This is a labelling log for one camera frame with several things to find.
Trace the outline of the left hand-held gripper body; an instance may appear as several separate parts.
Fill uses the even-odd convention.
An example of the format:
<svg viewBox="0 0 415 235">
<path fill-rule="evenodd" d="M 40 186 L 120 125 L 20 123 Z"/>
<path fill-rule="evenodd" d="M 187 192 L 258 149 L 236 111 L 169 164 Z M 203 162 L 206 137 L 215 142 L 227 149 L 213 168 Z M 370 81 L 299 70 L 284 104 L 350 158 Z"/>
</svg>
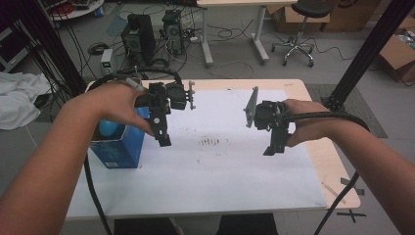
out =
<svg viewBox="0 0 415 235">
<path fill-rule="evenodd" d="M 171 110 L 184 111 L 187 104 L 194 110 L 194 81 L 188 82 L 188 90 L 179 82 L 155 82 L 145 90 L 145 95 L 135 101 L 135 107 L 148 107 L 151 113 L 170 115 Z"/>
</svg>

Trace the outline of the blue cardboard box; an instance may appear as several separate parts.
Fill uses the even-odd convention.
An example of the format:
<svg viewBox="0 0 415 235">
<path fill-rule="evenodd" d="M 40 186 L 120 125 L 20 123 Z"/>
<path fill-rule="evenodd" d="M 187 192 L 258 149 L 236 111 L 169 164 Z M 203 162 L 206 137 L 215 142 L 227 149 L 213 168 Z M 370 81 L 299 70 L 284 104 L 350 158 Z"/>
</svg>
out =
<svg viewBox="0 0 415 235">
<path fill-rule="evenodd" d="M 115 134 L 105 137 L 100 134 L 98 123 L 90 149 L 106 168 L 136 168 L 145 132 L 132 125 L 117 124 Z"/>
</svg>

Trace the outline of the light blue round object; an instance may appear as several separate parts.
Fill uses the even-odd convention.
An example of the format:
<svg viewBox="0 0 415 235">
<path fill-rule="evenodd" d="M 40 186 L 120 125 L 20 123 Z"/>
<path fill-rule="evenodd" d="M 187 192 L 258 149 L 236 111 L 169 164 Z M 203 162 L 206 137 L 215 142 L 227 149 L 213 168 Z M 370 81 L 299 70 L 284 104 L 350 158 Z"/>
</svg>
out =
<svg viewBox="0 0 415 235">
<path fill-rule="evenodd" d="M 118 124 L 113 121 L 103 119 L 99 122 L 99 132 L 102 136 L 110 137 L 115 134 Z"/>
</svg>

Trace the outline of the person's right hand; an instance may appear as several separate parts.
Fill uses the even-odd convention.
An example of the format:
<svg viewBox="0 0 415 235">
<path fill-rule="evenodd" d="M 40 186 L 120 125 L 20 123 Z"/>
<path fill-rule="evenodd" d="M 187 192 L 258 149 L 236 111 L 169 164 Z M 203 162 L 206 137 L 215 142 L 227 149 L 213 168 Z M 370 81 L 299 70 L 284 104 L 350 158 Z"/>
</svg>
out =
<svg viewBox="0 0 415 235">
<path fill-rule="evenodd" d="M 316 102 L 287 99 L 284 101 L 289 111 L 294 115 L 327 112 L 327 109 Z M 328 117 L 312 117 L 296 121 L 296 130 L 287 141 L 288 147 L 299 143 L 318 140 L 327 136 L 327 125 L 332 121 Z"/>
</svg>

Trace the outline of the person's left hand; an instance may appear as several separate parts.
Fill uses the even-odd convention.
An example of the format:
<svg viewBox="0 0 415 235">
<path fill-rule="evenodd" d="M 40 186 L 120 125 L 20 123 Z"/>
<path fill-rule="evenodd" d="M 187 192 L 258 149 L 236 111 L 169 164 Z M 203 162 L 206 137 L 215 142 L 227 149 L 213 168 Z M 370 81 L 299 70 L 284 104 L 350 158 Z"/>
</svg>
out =
<svg viewBox="0 0 415 235">
<path fill-rule="evenodd" d="M 109 82 L 98 88 L 79 95 L 73 101 L 85 119 L 92 121 L 95 127 L 102 119 L 128 124 L 153 136 L 150 124 L 139 116 L 134 109 L 135 102 L 143 92 L 119 82 Z"/>
</svg>

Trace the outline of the large black computer tower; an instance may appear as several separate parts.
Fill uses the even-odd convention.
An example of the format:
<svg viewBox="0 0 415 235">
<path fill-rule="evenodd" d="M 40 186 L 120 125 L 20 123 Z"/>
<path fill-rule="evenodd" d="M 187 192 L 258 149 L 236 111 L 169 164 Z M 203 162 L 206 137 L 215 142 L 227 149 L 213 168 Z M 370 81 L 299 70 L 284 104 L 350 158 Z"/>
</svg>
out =
<svg viewBox="0 0 415 235">
<path fill-rule="evenodd" d="M 145 65 L 151 63 L 156 51 L 156 39 L 149 15 L 129 14 L 121 40 L 130 61 Z"/>
</svg>

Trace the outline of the white table mat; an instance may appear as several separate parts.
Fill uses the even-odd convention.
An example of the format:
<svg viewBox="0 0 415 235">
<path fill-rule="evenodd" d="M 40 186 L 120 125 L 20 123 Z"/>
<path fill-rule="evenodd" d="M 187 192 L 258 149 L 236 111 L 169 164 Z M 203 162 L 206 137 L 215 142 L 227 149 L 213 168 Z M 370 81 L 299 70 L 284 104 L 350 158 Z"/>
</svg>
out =
<svg viewBox="0 0 415 235">
<path fill-rule="evenodd" d="M 249 89 L 199 91 L 193 110 L 168 116 L 171 144 L 144 139 L 137 167 L 108 169 L 88 154 L 105 215 L 317 210 L 326 206 L 304 145 L 265 155 L 270 134 L 246 126 Z"/>
</svg>

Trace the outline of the white-legged desk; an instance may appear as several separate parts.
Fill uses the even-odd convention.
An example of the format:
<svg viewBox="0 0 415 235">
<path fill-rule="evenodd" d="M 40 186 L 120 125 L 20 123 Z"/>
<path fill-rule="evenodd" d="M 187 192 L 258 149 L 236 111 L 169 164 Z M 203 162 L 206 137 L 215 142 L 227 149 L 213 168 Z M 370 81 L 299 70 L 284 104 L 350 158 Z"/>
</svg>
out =
<svg viewBox="0 0 415 235">
<path fill-rule="evenodd" d="M 203 9 L 203 33 L 201 45 L 205 56 L 206 66 L 211 67 L 213 65 L 213 58 L 208 44 L 208 8 L 223 6 L 258 6 L 256 29 L 255 33 L 251 35 L 251 41 L 260 57 L 259 61 L 264 65 L 269 61 L 269 57 L 260 41 L 260 36 L 266 7 L 269 5 L 288 6 L 297 2 L 298 0 L 197 0 L 198 6 Z"/>
</svg>

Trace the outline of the grey floor mat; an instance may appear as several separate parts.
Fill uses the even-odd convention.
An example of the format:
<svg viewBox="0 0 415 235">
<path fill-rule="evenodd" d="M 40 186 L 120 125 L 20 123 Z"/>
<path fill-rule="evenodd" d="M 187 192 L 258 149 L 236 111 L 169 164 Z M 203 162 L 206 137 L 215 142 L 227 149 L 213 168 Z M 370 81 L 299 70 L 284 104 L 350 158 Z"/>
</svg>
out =
<svg viewBox="0 0 415 235">
<path fill-rule="evenodd" d="M 335 90 L 336 84 L 311 84 L 305 85 L 311 100 L 321 103 Z M 388 138 L 387 133 L 378 122 L 372 110 L 364 100 L 357 88 L 353 88 L 344 102 L 343 109 L 348 114 L 361 118 L 369 127 L 370 132 L 378 138 Z"/>
</svg>

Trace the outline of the grey tape piece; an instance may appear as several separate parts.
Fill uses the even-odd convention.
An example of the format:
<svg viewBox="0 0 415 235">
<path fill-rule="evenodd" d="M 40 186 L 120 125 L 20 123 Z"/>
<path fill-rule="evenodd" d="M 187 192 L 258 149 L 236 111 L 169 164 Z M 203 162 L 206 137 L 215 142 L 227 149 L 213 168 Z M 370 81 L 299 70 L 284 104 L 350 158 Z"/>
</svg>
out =
<svg viewBox="0 0 415 235">
<path fill-rule="evenodd" d="M 365 195 L 365 190 L 363 188 L 358 188 L 356 186 L 356 182 L 357 179 L 356 178 L 351 178 L 351 179 L 346 179 L 346 178 L 341 178 L 341 183 L 346 187 L 346 188 L 350 188 L 353 189 L 357 195 L 359 196 L 364 196 Z"/>
</svg>

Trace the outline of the black tape cross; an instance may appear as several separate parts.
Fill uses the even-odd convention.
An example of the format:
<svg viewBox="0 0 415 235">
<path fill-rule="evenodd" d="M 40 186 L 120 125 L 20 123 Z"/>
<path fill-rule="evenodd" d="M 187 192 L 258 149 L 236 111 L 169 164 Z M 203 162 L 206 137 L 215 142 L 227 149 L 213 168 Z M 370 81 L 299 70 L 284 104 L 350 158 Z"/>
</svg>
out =
<svg viewBox="0 0 415 235">
<path fill-rule="evenodd" d="M 347 217 L 349 217 L 351 219 L 351 221 L 353 223 L 356 223 L 357 222 L 357 219 L 359 217 L 366 217 L 366 214 L 365 213 L 354 212 L 352 210 L 348 210 L 348 211 L 338 211 L 337 212 L 337 215 L 338 216 L 347 216 Z"/>
</svg>

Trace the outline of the black swivel stool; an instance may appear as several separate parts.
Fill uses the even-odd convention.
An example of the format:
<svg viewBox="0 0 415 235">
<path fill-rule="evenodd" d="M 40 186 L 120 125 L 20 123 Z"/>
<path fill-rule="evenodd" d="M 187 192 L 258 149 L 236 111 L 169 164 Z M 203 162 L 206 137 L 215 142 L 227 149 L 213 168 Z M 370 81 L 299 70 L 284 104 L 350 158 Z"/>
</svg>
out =
<svg viewBox="0 0 415 235">
<path fill-rule="evenodd" d="M 295 35 L 291 35 L 286 40 L 281 39 L 279 42 L 274 42 L 271 45 L 271 51 L 274 52 L 277 46 L 287 47 L 288 52 L 283 59 L 283 65 L 288 63 L 289 57 L 295 52 L 299 51 L 308 58 L 308 66 L 312 68 L 314 66 L 314 59 L 312 52 L 315 48 L 313 43 L 307 43 L 302 40 L 305 33 L 305 23 L 308 18 L 323 18 L 330 16 L 331 8 L 325 0 L 298 0 L 290 6 L 296 13 L 305 16 L 303 24 Z"/>
</svg>

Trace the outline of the round white table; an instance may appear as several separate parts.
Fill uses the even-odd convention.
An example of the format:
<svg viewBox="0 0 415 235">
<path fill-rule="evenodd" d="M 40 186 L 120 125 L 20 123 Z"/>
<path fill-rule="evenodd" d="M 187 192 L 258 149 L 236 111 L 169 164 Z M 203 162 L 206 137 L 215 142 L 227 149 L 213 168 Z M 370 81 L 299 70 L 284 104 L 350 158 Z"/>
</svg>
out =
<svg viewBox="0 0 415 235">
<path fill-rule="evenodd" d="M 72 7 L 68 12 L 64 11 L 63 5 L 59 5 L 54 7 L 50 14 L 50 19 L 52 21 L 65 21 L 86 16 L 88 14 L 94 14 L 95 17 L 101 18 L 104 16 L 103 4 L 104 0 L 90 0 L 88 8 L 82 9 Z"/>
</svg>

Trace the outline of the open cardboard box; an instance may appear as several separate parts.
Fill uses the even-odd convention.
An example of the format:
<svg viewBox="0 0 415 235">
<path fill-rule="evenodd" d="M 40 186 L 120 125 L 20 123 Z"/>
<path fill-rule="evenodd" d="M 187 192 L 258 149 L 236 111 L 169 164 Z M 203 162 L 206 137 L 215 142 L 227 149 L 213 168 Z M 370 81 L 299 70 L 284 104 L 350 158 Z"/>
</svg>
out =
<svg viewBox="0 0 415 235">
<path fill-rule="evenodd" d="M 415 82 L 415 17 L 406 17 L 392 34 L 380 63 L 395 81 Z"/>
</svg>

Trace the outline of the white cloth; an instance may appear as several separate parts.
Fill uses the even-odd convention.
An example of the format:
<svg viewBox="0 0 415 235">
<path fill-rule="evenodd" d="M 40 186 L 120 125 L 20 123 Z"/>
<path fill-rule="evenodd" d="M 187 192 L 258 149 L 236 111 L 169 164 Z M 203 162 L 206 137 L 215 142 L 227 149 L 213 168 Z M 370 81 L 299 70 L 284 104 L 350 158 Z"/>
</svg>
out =
<svg viewBox="0 0 415 235">
<path fill-rule="evenodd" d="M 13 130 L 34 121 L 41 114 L 34 102 L 50 92 L 43 73 L 0 72 L 0 129 Z"/>
</svg>

